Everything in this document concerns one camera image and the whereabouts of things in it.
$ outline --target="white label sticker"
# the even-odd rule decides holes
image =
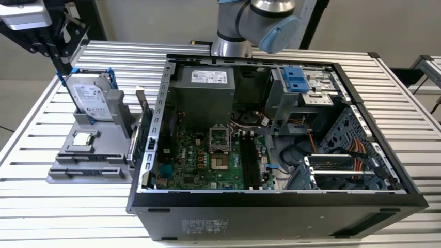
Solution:
[[[226,84],[226,71],[193,71],[191,83]]]
[[[182,231],[186,234],[223,234],[227,228],[227,219],[186,219],[181,220]]]
[[[94,85],[73,85],[77,99],[88,116],[96,120],[112,120],[101,89]]]
[[[262,126],[267,126],[267,122],[269,122],[269,119],[266,117],[263,117]]]

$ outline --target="blue latch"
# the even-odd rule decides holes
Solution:
[[[267,168],[267,169],[278,169],[278,165],[265,164],[265,168]]]
[[[290,92],[307,92],[309,85],[299,67],[283,67],[283,80],[287,83]]]

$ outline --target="aluminum extrusion table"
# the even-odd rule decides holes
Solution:
[[[76,66],[112,67],[124,102],[140,111],[134,87],[154,107],[166,53],[209,55],[202,45],[90,42]],[[198,241],[157,243],[125,213],[126,184],[46,184],[48,169],[73,124],[74,106],[53,79],[0,152],[0,247],[441,246],[441,127],[379,58],[367,53],[283,50],[254,58],[337,62],[430,207],[361,240]]]

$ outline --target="gray wall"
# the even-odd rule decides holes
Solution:
[[[110,40],[187,44],[215,37],[215,0],[97,0]],[[441,54],[439,0],[330,0],[311,49],[374,51],[389,66]],[[49,80],[50,61],[0,35],[0,79]]]
[[[441,54],[439,0],[330,0],[310,49],[377,52],[390,67]]]
[[[189,44],[215,38],[215,0],[97,0],[97,6],[117,41]]]
[[[0,79],[50,80],[54,67],[40,53],[30,54],[0,34]]]

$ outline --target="hard drive label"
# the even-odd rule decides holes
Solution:
[[[94,85],[73,85],[80,105],[86,113],[96,120],[112,120],[109,107],[101,89]]]

